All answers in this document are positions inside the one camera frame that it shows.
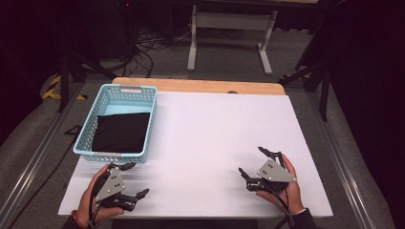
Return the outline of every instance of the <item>human hand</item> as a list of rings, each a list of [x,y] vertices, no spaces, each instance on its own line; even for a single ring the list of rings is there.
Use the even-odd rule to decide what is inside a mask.
[[[89,187],[84,191],[83,195],[81,196],[80,203],[77,208],[76,217],[77,221],[80,225],[88,225],[89,224],[89,204],[90,204],[90,197],[92,195],[93,186],[102,174],[104,174],[108,169],[108,164],[102,167],[92,178],[89,183]],[[93,199],[93,207],[96,206],[96,201]],[[108,219],[117,215],[124,214],[124,210],[118,207],[114,208],[104,208],[100,207],[95,222],[100,222],[103,219]]]
[[[297,177],[297,175],[295,174],[295,169],[292,166],[291,162],[285,155],[282,155],[282,157],[284,163],[286,164],[288,172],[293,177]],[[266,191],[257,191],[256,196],[264,198],[265,200],[273,203],[278,207],[278,209],[280,209],[280,211],[286,213],[286,209],[283,207],[280,201],[271,193],[268,193]],[[300,186],[297,182],[291,182],[288,185],[286,191],[281,192],[279,196],[283,200],[283,202],[288,205],[288,209],[293,215],[301,212],[304,209],[304,205],[301,200]]]

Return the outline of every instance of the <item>blue plastic basket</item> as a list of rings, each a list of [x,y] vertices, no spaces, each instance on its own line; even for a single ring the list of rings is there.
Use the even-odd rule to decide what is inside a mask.
[[[145,163],[156,110],[157,89],[150,86],[104,84],[90,110],[74,146],[74,152],[88,160]],[[141,153],[93,152],[98,115],[151,113]]]

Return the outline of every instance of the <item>gray carpet floor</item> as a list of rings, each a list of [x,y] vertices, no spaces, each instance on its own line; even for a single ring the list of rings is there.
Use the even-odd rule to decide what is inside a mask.
[[[262,36],[259,32],[244,31],[238,39],[229,39],[221,32],[202,32],[199,36],[196,70],[192,73],[186,70],[189,48],[189,41],[186,39],[161,51],[147,51],[146,53],[153,60],[152,77],[276,82],[283,74],[295,73],[294,67],[311,39],[308,32],[277,30],[271,35],[267,55],[273,69],[272,76],[264,75],[255,47],[257,42],[261,41]],[[139,57],[138,61],[147,68],[151,66],[145,55]],[[116,63],[114,60],[108,60],[104,61],[102,65],[108,68]],[[144,77],[147,71],[140,66],[137,67],[133,61],[125,71],[121,69],[115,73],[130,77]],[[44,84],[41,93],[46,91],[52,79],[53,75],[50,75],[50,79]],[[35,171],[32,180],[27,180],[29,188],[21,198],[16,213],[29,202],[36,190],[40,188],[41,183],[52,172],[56,163],[64,157],[65,152],[67,152],[66,157],[63,158],[48,182],[40,188],[38,194],[28,204],[12,228],[60,228],[66,220],[66,217],[59,216],[57,211],[77,163],[78,155],[69,148],[73,137],[65,135],[65,132],[75,125],[84,123],[100,85],[110,82],[110,79],[102,75],[91,74],[85,83],[75,84],[79,88],[80,94],[88,95],[89,98],[87,100],[71,99],[72,106],[66,111],[67,114],[63,117],[53,140],[49,143],[46,156],[43,161],[39,162],[39,169]],[[373,228],[394,228],[387,203],[362,159],[333,90],[330,90],[328,103],[329,121],[322,123],[319,122],[319,113],[316,108],[311,105],[314,100],[319,100],[319,92],[306,93],[301,86],[302,82],[299,79],[288,84],[285,90],[309,145],[320,178],[323,180],[334,214],[331,218],[315,219],[316,223],[324,228],[365,228],[353,210],[351,199],[348,197],[338,173],[339,168],[335,166],[330,142],[323,132],[326,127],[330,129],[338,152],[352,174],[364,208],[373,223]],[[13,192],[17,180],[27,165],[31,163],[32,157],[49,133],[53,122],[61,118],[61,114],[57,113],[58,105],[58,99],[44,99],[43,104],[27,116],[1,146],[0,156],[4,158],[0,161],[1,206],[9,201],[8,197]],[[279,220],[258,219],[257,227],[259,229],[273,228]],[[106,220],[102,226],[103,228],[113,228],[114,224],[112,221]]]

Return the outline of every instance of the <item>finger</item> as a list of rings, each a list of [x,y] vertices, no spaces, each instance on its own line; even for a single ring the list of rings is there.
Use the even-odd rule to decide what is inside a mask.
[[[96,216],[96,221],[101,221],[103,219],[108,219],[122,214],[124,214],[124,210],[122,208],[103,208],[99,210]]]
[[[289,161],[289,159],[287,158],[287,156],[282,155],[283,157],[283,161],[286,164],[286,168],[288,170],[288,172],[293,176],[293,177],[297,177],[297,174],[295,174],[295,169],[294,166],[292,166],[291,162]]]
[[[102,167],[92,178],[92,180],[89,183],[89,188],[92,189],[93,186],[96,183],[96,180],[98,179],[98,177],[100,177],[102,174],[104,174],[108,169],[108,164],[104,165],[104,167]]]
[[[273,203],[275,205],[278,205],[277,204],[278,199],[274,195],[272,195],[271,193],[268,193],[266,191],[257,191],[256,196],[261,197],[261,198],[263,198],[263,199],[265,199],[265,200],[267,200],[267,201],[269,201],[269,202],[271,202],[271,203]]]

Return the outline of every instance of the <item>white tabletop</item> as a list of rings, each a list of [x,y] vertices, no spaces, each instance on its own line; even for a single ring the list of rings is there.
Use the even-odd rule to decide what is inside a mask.
[[[149,188],[120,218],[238,218],[282,216],[248,192],[238,168],[251,177],[267,161],[258,147],[281,151],[294,165],[302,199],[314,217],[332,211],[307,143],[286,95],[167,93],[158,107],[146,163],[124,171],[124,195]],[[91,177],[105,163],[82,156],[59,215],[77,208]]]

